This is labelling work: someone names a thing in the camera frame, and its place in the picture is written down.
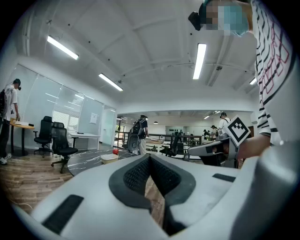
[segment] wooden floor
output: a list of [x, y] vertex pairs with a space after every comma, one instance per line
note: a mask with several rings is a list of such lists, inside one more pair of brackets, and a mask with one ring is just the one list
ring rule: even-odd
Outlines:
[[[0, 165], [1, 187], [8, 199], [15, 203], [26, 203], [34, 208], [52, 191], [72, 178], [67, 166], [60, 174], [60, 164], [51, 167], [51, 162], [59, 158], [33, 155], [32, 151], [25, 157], [14, 157], [7, 161], [7, 165]], [[165, 199], [157, 189], [151, 178], [146, 184], [145, 197], [151, 200], [152, 216], [162, 226]], [[30, 214], [28, 205], [19, 205]]]

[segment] paper sign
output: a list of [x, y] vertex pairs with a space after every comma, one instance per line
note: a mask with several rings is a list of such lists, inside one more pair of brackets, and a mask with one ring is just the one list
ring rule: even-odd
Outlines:
[[97, 114], [95, 113], [92, 113], [91, 116], [90, 116], [90, 123], [97, 123]]
[[225, 125], [222, 131], [226, 132], [237, 146], [239, 146], [251, 132], [238, 115], [236, 115], [227, 125]]

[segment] white ceiling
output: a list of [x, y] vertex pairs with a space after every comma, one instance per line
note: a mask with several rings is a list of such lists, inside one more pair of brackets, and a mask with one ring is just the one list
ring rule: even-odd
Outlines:
[[[41, 0], [30, 32], [30, 55], [110, 96], [132, 94], [137, 86], [180, 83], [191, 87], [198, 43], [207, 44], [198, 81], [230, 86], [246, 94], [255, 88], [256, 39], [196, 31], [188, 21], [201, 0]], [[74, 60], [46, 44], [51, 35], [79, 55]], [[223, 69], [216, 71], [217, 66]], [[100, 79], [104, 73], [123, 93]]]
[[193, 117], [198, 119], [204, 119], [206, 116], [210, 116], [214, 114], [214, 110], [196, 110], [196, 111], [157, 111], [157, 112], [135, 112], [135, 113], [128, 113], [128, 114], [118, 114], [118, 117], [129, 120], [128, 122], [135, 121], [140, 118], [141, 115], [145, 115], [148, 118], [155, 118], [155, 117], [162, 117], [162, 116], [169, 116], [169, 117]]

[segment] fluorescent ceiling light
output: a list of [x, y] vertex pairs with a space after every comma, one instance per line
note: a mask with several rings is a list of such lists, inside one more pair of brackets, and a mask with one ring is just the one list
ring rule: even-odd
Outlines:
[[84, 99], [84, 97], [81, 97], [81, 96], [79, 96], [79, 95], [77, 95], [77, 94], [75, 94], [75, 96]]
[[[68, 106], [65, 106], [65, 107], [68, 107]], [[72, 107], [68, 107], [68, 108], [72, 108]], [[73, 109], [73, 108], [72, 108]]]
[[54, 98], [59, 98], [59, 97], [53, 96], [53, 95], [51, 95], [49, 93], [45, 93], [45, 94], [48, 95], [48, 96], [54, 97]]
[[47, 99], [47, 101], [48, 101], [48, 102], [52, 102], [52, 103], [55, 103], [55, 104], [56, 104], [56, 102], [50, 101], [50, 100], [48, 100], [48, 99]]
[[204, 62], [205, 52], [206, 52], [206, 44], [198, 44], [197, 59], [196, 59], [193, 79], [199, 79], [202, 65]]
[[122, 88], [120, 88], [117, 84], [115, 84], [112, 80], [110, 80], [107, 76], [105, 76], [103, 73], [99, 74], [99, 77], [101, 77], [104, 81], [107, 81], [110, 85], [118, 89], [119, 91], [123, 91]]
[[68, 103], [70, 103], [70, 104], [74, 104], [74, 105], [76, 105], [76, 106], [79, 106], [79, 107], [80, 107], [80, 105], [78, 105], [78, 104], [75, 104], [75, 103], [71, 103], [71, 102], [68, 102]]
[[78, 59], [78, 55], [73, 53], [72, 51], [68, 50], [64, 45], [60, 44], [58, 41], [54, 40], [52, 37], [48, 36], [47, 41], [57, 48], [61, 49], [63, 52], [65, 52], [67, 55], [71, 56], [75, 60]]
[[256, 83], [256, 78], [254, 78], [251, 82], [250, 82], [250, 85], [253, 85], [254, 83]]

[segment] red ball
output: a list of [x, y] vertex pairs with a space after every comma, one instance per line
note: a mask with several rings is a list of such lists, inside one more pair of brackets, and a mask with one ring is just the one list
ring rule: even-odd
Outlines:
[[113, 154], [117, 154], [117, 155], [118, 155], [118, 153], [119, 153], [119, 149], [114, 149], [114, 150], [112, 150], [112, 153], [113, 153]]

